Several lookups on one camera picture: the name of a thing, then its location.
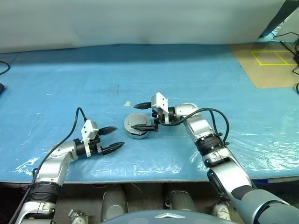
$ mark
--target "table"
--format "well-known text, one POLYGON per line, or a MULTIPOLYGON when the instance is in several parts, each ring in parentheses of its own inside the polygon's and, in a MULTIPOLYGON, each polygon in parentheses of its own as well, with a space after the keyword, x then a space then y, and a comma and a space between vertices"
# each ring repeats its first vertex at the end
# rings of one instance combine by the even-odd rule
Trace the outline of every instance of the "table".
MULTIPOLYGON (((158 91, 170 106, 193 102, 224 112, 229 148, 250 177, 299 175, 298 95, 291 88, 256 88, 228 46, 112 45, 1 54, 0 60, 12 66, 0 76, 6 86, 1 182, 31 181, 32 169, 70 131, 78 106, 100 127, 118 127, 101 138, 103 146, 126 144, 72 163, 67 182, 206 181, 207 169, 183 126, 161 127, 143 140, 126 134, 125 117, 138 112, 132 106, 158 91)), ((224 121, 216 119, 224 132, 224 121)), ((81 138, 82 125, 80 118, 71 139, 81 138)))

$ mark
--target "white wall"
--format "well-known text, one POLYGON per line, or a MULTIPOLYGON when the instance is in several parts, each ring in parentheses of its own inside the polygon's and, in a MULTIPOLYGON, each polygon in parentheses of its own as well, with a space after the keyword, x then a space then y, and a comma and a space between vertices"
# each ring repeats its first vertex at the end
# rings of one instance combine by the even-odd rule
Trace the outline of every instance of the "white wall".
POLYGON ((0 53, 254 42, 285 0, 2 0, 0 53))

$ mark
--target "gray round object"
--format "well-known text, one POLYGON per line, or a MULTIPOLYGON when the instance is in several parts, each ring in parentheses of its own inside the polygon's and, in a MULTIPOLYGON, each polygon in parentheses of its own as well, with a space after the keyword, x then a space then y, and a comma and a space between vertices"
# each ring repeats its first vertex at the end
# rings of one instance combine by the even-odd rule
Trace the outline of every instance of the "gray round object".
POLYGON ((143 139, 148 136, 149 132, 140 131, 132 128, 134 125, 151 125, 149 116, 144 113, 132 113, 125 119, 124 126, 129 135, 134 139, 143 139))

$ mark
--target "black cable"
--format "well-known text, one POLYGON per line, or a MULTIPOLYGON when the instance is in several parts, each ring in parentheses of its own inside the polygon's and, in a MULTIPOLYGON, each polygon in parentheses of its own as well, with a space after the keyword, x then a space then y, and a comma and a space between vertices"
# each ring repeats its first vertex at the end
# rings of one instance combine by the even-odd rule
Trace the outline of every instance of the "black cable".
POLYGON ((295 87, 296 92, 299 94, 299 83, 297 83, 296 87, 295 87))
POLYGON ((299 34, 296 34, 296 33, 294 33, 294 32, 289 32, 289 33, 286 33, 286 34, 277 35, 277 36, 275 36, 275 37, 284 36, 284 35, 287 35, 287 34, 295 34, 295 35, 299 36, 299 34))
POLYGON ((213 120, 213 126, 214 126, 214 130, 215 132, 217 131, 217 128, 216 128, 216 122, 215 122, 215 117, 213 114, 212 111, 215 111, 217 113, 219 113, 225 120, 225 123, 226 123, 226 132, 225 132, 225 135, 224 135, 224 138, 223 138, 223 142, 226 141, 226 139, 228 138, 228 133, 229 133, 229 122, 228 122, 228 119, 227 117, 224 115, 224 113, 222 113, 221 111, 217 110, 217 109, 214 109, 214 108, 201 108, 201 109, 198 109, 190 114, 188 114, 186 117, 182 118, 181 120, 177 121, 176 123, 172 123, 172 124, 165 124, 163 123, 162 121, 158 120, 158 122, 163 125, 163 126, 177 126, 177 125, 180 125, 182 124, 185 120, 187 120, 188 118, 192 117, 194 114, 197 114, 199 112, 203 112, 203 111, 210 111, 211 113, 211 116, 212 116, 212 120, 213 120))
POLYGON ((299 50, 298 50, 298 45, 299 45, 299 38, 297 40, 297 43, 295 44, 295 51, 297 52, 297 54, 299 54, 299 50))
POLYGON ((291 49, 288 48, 288 46, 285 45, 282 41, 280 41, 281 45, 283 45, 287 50, 289 50, 293 55, 296 55, 295 52, 293 52, 291 49))
POLYGON ((45 157, 43 158, 43 160, 42 160, 41 163, 39 164, 38 168, 33 169, 33 174, 34 174, 34 176, 33 176, 33 178, 32 178, 31 184, 29 185, 29 187, 28 187, 28 189, 27 189, 25 195, 23 196, 23 198, 22 198, 22 200, 21 200, 21 202, 20 202, 18 208, 15 210, 14 215, 12 216, 12 218, 10 219, 10 221, 9 221, 8 224, 13 224, 13 223, 15 222, 15 219, 16 219, 16 217, 19 215, 19 212, 20 212, 20 210, 21 210, 21 207, 22 207, 22 205, 23 205, 23 203, 24 203, 24 201, 25 201, 25 199, 26 199, 28 193, 30 192, 30 189, 32 188, 33 184, 34 184, 35 181, 36 181, 36 177, 37 177, 38 172, 40 171, 40 169, 41 169, 43 163, 46 161, 46 159, 51 155, 51 153, 52 153, 55 149, 57 149, 62 143, 64 143, 64 142, 65 142, 65 141, 66 141, 66 140, 73 134, 73 132, 74 132, 74 130, 75 130, 75 128, 76 128, 76 125, 77 125, 77 120, 78 120, 78 114, 79 114, 79 111, 82 113, 82 116, 83 116, 83 118, 84 118, 84 121, 87 120, 87 118, 86 118, 86 116, 85 116, 85 114, 84 114, 82 108, 81 108, 81 107, 78 107, 77 110, 76 110, 76 115, 75 115, 75 120, 74 120, 74 123, 73 123, 73 127, 71 128, 70 133, 69 133, 69 134, 68 134, 68 135, 67 135, 61 142, 59 142, 59 143, 58 143, 57 145, 55 145, 52 149, 50 149, 50 151, 45 155, 45 157))
POLYGON ((299 73, 295 72, 296 69, 299 69, 299 66, 295 69, 292 70, 293 73, 295 73, 296 75, 299 75, 299 73))
POLYGON ((4 61, 0 61, 0 63, 3 63, 3 64, 5 64, 5 65, 7 65, 7 68, 6 68, 4 71, 0 72, 0 75, 3 75, 3 74, 6 73, 8 70, 10 70, 10 65, 9 65, 7 62, 4 62, 4 61))

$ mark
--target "yellow square marking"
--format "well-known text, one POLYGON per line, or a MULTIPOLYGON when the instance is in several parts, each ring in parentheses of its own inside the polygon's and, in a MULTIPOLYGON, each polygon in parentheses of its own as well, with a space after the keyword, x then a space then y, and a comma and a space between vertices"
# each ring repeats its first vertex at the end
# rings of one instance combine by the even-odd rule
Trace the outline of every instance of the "yellow square marking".
POLYGON ((251 51, 252 56, 256 59, 256 61, 259 63, 260 66, 293 66, 293 65, 297 65, 295 63, 288 63, 279 53, 290 53, 287 50, 268 50, 268 51, 263 51, 263 50, 259 50, 259 51, 251 51), (279 59, 283 62, 283 63, 262 63, 256 56, 256 53, 274 53, 277 55, 277 57, 279 57, 279 59))

